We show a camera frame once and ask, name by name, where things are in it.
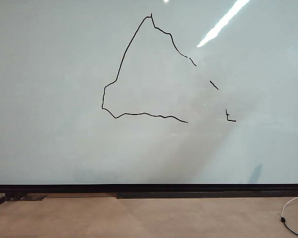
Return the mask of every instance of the black cable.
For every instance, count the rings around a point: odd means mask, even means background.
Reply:
[[[291,233],[293,233],[294,235],[298,236],[298,234],[296,232],[294,232],[292,229],[290,229],[287,224],[286,224],[286,219],[284,217],[281,217],[281,222],[284,223],[285,227],[287,228],[288,231],[290,231]]]

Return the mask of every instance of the small black mark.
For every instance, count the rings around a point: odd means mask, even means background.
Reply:
[[[217,86],[215,86],[215,84],[214,84],[212,81],[210,81],[210,83],[211,83],[216,89],[219,90],[219,88],[218,88]]]
[[[227,119],[228,121],[236,122],[236,120],[230,120],[230,119],[228,119],[229,114],[227,113],[227,110],[226,110],[226,109],[225,109],[225,112],[226,112],[226,119]]]
[[[174,43],[174,41],[173,41],[173,37],[172,37],[172,35],[171,35],[170,33],[167,33],[167,32],[165,32],[165,31],[161,30],[159,27],[156,27],[156,26],[155,26],[154,21],[153,21],[153,17],[152,17],[152,13],[151,13],[150,16],[146,16],[146,17],[142,20],[142,22],[141,22],[140,25],[138,26],[136,32],[134,33],[133,37],[131,38],[129,44],[127,45],[127,48],[126,48],[126,50],[125,50],[125,52],[124,52],[124,54],[123,54],[123,58],[122,58],[122,60],[121,60],[121,62],[120,62],[120,65],[119,65],[119,69],[118,69],[118,73],[117,73],[116,79],[115,79],[113,82],[107,84],[107,85],[104,87],[103,101],[102,101],[102,104],[101,104],[101,108],[104,109],[104,110],[106,110],[107,112],[109,112],[109,114],[110,114],[113,118],[115,118],[115,119],[120,118],[120,117],[122,117],[122,116],[124,116],[124,115],[131,115],[131,116],[148,115],[148,116],[155,117],[155,118],[174,118],[174,119],[176,119],[176,120],[178,120],[178,121],[180,121],[180,122],[188,123],[187,121],[180,120],[179,118],[174,117],[174,116],[152,115],[152,114],[149,114],[149,113],[123,113],[123,114],[121,114],[121,115],[119,115],[119,116],[116,117],[116,116],[114,116],[114,114],[112,114],[107,108],[104,107],[104,99],[105,99],[106,88],[107,88],[108,86],[114,84],[115,82],[117,82],[117,79],[118,79],[118,77],[119,77],[119,73],[120,73],[120,69],[121,69],[121,67],[122,67],[122,65],[123,65],[123,61],[124,61],[124,58],[125,58],[125,56],[126,56],[127,50],[128,50],[128,48],[129,48],[129,46],[131,45],[131,42],[134,40],[134,38],[135,38],[136,34],[138,33],[138,31],[139,31],[141,25],[143,24],[143,22],[144,22],[146,19],[149,19],[149,18],[151,19],[152,24],[153,24],[153,27],[154,27],[155,29],[157,29],[157,30],[161,31],[162,33],[164,33],[164,34],[166,34],[166,35],[169,35],[169,36],[171,37],[172,44],[173,44],[173,46],[175,47],[175,49],[178,51],[178,53],[179,53],[180,55],[182,55],[183,57],[189,59],[189,60],[191,61],[191,63],[192,63],[194,66],[197,66],[197,65],[193,62],[193,60],[192,60],[191,58],[189,58],[189,57],[187,57],[186,55],[182,54],[182,53],[178,50],[178,48],[176,47],[176,45],[175,45],[175,43]]]

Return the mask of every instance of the floor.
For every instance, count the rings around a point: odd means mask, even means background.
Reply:
[[[0,205],[0,238],[295,238],[291,198],[57,198]],[[298,199],[284,213],[298,232]]]

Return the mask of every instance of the whiteboard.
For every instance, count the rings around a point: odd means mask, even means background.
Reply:
[[[298,0],[0,0],[0,184],[108,183],[298,183]]]

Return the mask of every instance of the black frame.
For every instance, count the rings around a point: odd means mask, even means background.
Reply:
[[[38,184],[1,185],[0,193],[95,193],[95,192],[211,192],[211,191],[290,191],[293,184]]]

